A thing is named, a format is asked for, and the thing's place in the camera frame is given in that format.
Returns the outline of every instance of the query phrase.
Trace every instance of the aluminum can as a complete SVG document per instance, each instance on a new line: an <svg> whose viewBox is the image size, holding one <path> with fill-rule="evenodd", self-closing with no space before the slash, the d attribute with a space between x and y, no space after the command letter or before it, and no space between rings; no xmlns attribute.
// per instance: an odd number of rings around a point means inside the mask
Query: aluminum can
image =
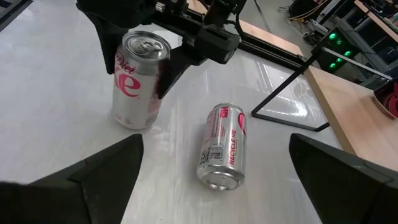
<svg viewBox="0 0 398 224"><path fill-rule="evenodd" d="M123 126L143 129L155 122L162 100L157 83L170 44L151 32L128 32L115 56L112 115Z"/></svg>
<svg viewBox="0 0 398 224"><path fill-rule="evenodd" d="M199 179L217 190L233 190L244 182L246 118L231 103L218 104L207 117L197 167Z"/></svg>

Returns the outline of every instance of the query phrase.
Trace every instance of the upright can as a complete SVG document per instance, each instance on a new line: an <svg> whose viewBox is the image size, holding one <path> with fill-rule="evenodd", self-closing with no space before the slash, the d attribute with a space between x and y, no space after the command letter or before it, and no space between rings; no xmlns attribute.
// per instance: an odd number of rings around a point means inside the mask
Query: upright can
<svg viewBox="0 0 398 224"><path fill-rule="evenodd" d="M157 82L170 44L151 32L128 32L115 56L112 115L123 126L143 129L157 117L162 100Z"/></svg>
<svg viewBox="0 0 398 224"><path fill-rule="evenodd" d="M207 117L197 167L199 179L217 190L233 190L244 182L246 119L231 103L218 104Z"/></svg>

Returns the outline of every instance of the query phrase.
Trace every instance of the green led light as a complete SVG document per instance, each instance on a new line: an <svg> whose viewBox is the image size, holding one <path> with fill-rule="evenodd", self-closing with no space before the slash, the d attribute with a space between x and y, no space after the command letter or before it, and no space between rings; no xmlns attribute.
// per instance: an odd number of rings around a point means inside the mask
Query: green led light
<svg viewBox="0 0 398 224"><path fill-rule="evenodd" d="M336 38L336 34L335 33L332 33L332 34L329 35L329 39L330 40L333 40L334 38Z"/></svg>

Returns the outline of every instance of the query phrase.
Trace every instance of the cable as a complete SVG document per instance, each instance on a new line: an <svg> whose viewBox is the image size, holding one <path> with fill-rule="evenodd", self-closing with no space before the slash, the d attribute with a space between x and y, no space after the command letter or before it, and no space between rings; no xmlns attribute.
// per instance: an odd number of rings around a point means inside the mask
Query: cable
<svg viewBox="0 0 398 224"><path fill-rule="evenodd" d="M302 38L307 46L316 47L318 45L318 39L314 33L305 32Z"/></svg>
<svg viewBox="0 0 398 224"><path fill-rule="evenodd" d="M301 25L301 22L298 22L298 24L300 25L300 33L303 33L303 26Z"/></svg>
<svg viewBox="0 0 398 224"><path fill-rule="evenodd" d="M317 9L319 9L322 5L324 5L324 3L328 2L328 1L329 1L329 0L325 0L323 3L319 4L317 7L314 7L314 8L311 9L310 11L308 11L308 12L302 14L302 15L295 16L295 17L291 17L291 18L288 18L288 19L289 19L289 20L299 21L299 20L302 20L302 19L304 19L304 18L307 18L308 16L311 16L312 14L314 14L314 13L317 11Z"/></svg>
<svg viewBox="0 0 398 224"><path fill-rule="evenodd" d="M291 26L293 25L292 22L291 22L290 20L287 19L287 17L285 17L285 22L286 22L287 24L291 25Z"/></svg>
<svg viewBox="0 0 398 224"><path fill-rule="evenodd" d="M241 38L243 39L244 37L246 37L246 34L243 32L242 27L241 27L241 23L239 21L239 13L236 14L235 16L235 23L236 23L236 31L238 32L238 34L241 36Z"/></svg>
<svg viewBox="0 0 398 224"><path fill-rule="evenodd" d="M200 4L203 5L203 7L205 7L205 9L209 9L209 5L207 5L204 0L198 0L198 1L200 2Z"/></svg>
<svg viewBox="0 0 398 224"><path fill-rule="evenodd" d="M288 19L293 20L293 19L296 19L296 18L298 18L298 17L300 17L300 16L306 16L308 13L311 13L311 12L313 12L314 10L317 10L317 9L319 8L319 6L320 6L320 5L314 7L313 9L309 10L308 12L306 12L306 13L304 13L304 14L301 14L301 15L299 15L299 16L294 16L294 17L291 17L291 18L288 18Z"/></svg>
<svg viewBox="0 0 398 224"><path fill-rule="evenodd" d="M236 27L236 22L235 21L227 20L227 21L225 21L225 24L232 24L232 25L234 25Z"/></svg>
<svg viewBox="0 0 398 224"><path fill-rule="evenodd" d="M289 6L278 7L278 12L288 12Z"/></svg>
<svg viewBox="0 0 398 224"><path fill-rule="evenodd" d="M296 30L296 32L297 32L298 34L300 34L300 36L303 36L303 35L304 35L301 29L300 29L300 31L298 31L298 30L296 29L296 27L293 26L293 24L292 24L292 27L293 27L294 30Z"/></svg>

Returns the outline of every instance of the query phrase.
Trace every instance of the white table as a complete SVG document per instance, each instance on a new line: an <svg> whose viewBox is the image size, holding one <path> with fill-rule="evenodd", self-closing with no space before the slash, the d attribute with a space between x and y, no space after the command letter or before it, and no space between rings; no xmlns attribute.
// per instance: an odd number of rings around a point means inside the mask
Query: white table
<svg viewBox="0 0 398 224"><path fill-rule="evenodd" d="M140 29L174 46L180 40L156 26ZM142 133L144 158L123 223L320 223L288 145L291 133L303 133L338 146L331 129L313 133L249 115L292 71L240 51L227 65L191 67L154 125L137 132L109 117L113 78L74 1L33 2L0 32L0 53L0 180L29 183ZM322 122L306 80L294 84L263 112L285 108L281 116ZM195 174L206 116L221 102L248 117L246 182L230 192L205 187Z"/></svg>

